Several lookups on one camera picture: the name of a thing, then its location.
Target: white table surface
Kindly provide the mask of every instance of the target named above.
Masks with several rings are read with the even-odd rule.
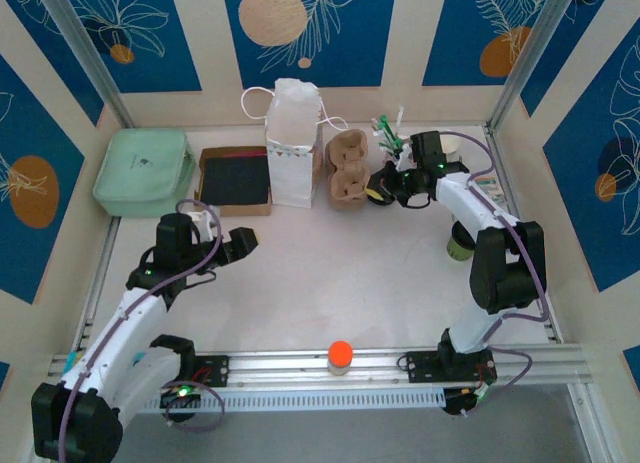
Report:
[[[373,143],[367,125],[352,127],[364,129]],[[402,133],[428,129],[411,126]],[[453,129],[485,141],[480,127]],[[335,133],[325,125],[325,142]],[[199,157],[206,147],[264,143],[264,131],[216,127],[188,132],[188,138]],[[489,164],[472,144],[459,153],[471,171]],[[372,172],[381,168],[382,156],[370,146]],[[198,180],[196,170],[190,197]],[[140,255],[154,245],[157,223],[122,219],[92,339],[120,302]],[[324,183],[310,210],[274,205],[271,216],[223,218],[227,237],[230,229],[250,227],[260,245],[246,259],[219,268],[216,282],[181,293],[158,334],[192,339],[196,351],[322,349],[337,339],[356,348],[434,346],[475,304],[471,261],[456,262],[446,253],[451,225],[451,213],[437,202],[423,210],[367,204],[358,212],[337,212],[328,205]],[[539,314],[533,304],[526,311]],[[491,341],[548,340],[542,324],[511,320]]]

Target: cardboard box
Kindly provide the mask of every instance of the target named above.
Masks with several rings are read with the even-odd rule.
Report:
[[[200,183],[194,192],[195,199],[199,200],[205,179],[206,162],[212,158],[233,158],[238,155],[263,153],[266,158],[266,147],[264,146],[225,146],[220,148],[205,148],[200,154],[198,166],[200,167]],[[271,214],[271,191],[267,195],[267,202],[259,205],[221,205],[220,216],[269,216]]]

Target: mint green container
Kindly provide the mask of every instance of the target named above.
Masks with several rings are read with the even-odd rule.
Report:
[[[195,166],[182,130],[120,130],[109,143],[93,196],[112,216],[173,213],[187,194]]]

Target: enclosure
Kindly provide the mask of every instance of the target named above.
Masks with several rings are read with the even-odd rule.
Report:
[[[491,339],[533,367],[502,392],[526,360],[495,355],[500,398],[455,422],[431,408],[455,384],[409,383],[396,362],[433,349],[473,304],[471,262],[447,256],[452,214],[438,202],[337,212],[321,178],[311,209],[223,217],[225,234],[250,227],[260,245],[180,295],[158,329],[230,356],[220,394],[233,418],[193,439],[160,428],[152,399],[115,461],[164,461],[182,441],[174,458],[192,461],[488,461],[474,445],[500,444],[485,432],[496,419],[543,442],[506,443],[511,461],[638,461],[640,0],[0,0],[0,23],[2,461],[42,461],[33,392],[96,340],[153,246],[157,219],[111,218],[92,196],[113,134],[182,128],[196,157],[264,145],[240,98],[285,77],[314,83],[329,116],[365,131],[373,171],[384,155],[368,122],[399,105],[404,135],[456,131],[490,148],[493,196],[545,234],[551,317]],[[246,102],[263,115],[270,96]],[[324,125],[323,142],[337,133]],[[491,164],[473,144],[458,153],[471,172]],[[339,339],[355,357],[336,378],[326,355]],[[440,443],[415,443],[436,428]],[[260,451],[234,446],[247,432]]]

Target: white paper bag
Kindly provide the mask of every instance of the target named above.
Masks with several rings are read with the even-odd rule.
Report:
[[[244,97],[252,90],[273,95],[266,116],[252,116],[247,112]],[[347,123],[339,117],[327,117],[318,88],[313,83],[293,78],[276,80],[275,91],[249,88],[242,94],[241,104],[249,118],[265,120],[273,203],[311,208],[315,192],[314,172],[322,164],[321,123],[326,121],[340,131],[348,129]],[[331,120],[334,119],[340,120],[345,128],[333,125]]]

